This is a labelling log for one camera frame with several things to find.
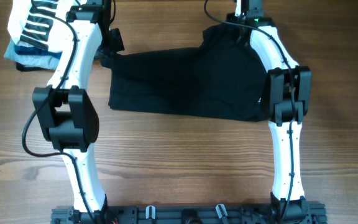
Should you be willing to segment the black t-shirt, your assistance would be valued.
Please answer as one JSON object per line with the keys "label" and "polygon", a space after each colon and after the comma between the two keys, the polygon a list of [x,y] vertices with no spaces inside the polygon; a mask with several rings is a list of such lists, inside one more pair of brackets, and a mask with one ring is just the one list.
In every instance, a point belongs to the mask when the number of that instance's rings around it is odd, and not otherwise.
{"label": "black t-shirt", "polygon": [[104,59],[111,69],[113,110],[263,121],[266,71],[239,29],[219,24],[203,31],[199,47]]}

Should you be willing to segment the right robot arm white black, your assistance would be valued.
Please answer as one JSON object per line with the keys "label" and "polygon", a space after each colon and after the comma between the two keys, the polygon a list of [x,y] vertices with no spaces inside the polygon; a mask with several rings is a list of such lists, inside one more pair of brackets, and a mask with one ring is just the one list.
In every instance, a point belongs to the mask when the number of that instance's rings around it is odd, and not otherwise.
{"label": "right robot arm white black", "polygon": [[245,31],[249,45],[267,72],[261,106],[273,140],[274,181],[271,192],[272,223],[301,223],[308,211],[300,174],[300,134],[308,112],[311,70],[294,61],[282,44],[261,1],[237,1],[227,22]]}

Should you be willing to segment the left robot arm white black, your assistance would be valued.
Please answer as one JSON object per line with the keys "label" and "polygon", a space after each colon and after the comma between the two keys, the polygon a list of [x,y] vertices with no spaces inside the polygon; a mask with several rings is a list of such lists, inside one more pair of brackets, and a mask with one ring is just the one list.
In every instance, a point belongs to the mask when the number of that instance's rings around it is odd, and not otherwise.
{"label": "left robot arm white black", "polygon": [[122,47],[118,30],[111,30],[114,1],[86,1],[72,6],[62,23],[68,29],[58,68],[47,86],[35,88],[34,112],[25,124],[22,146],[38,157],[26,143],[27,132],[37,118],[53,156],[60,156],[67,168],[74,204],[66,214],[67,223],[117,223],[101,186],[94,158],[99,134],[99,117],[87,94],[94,56],[110,57]]}

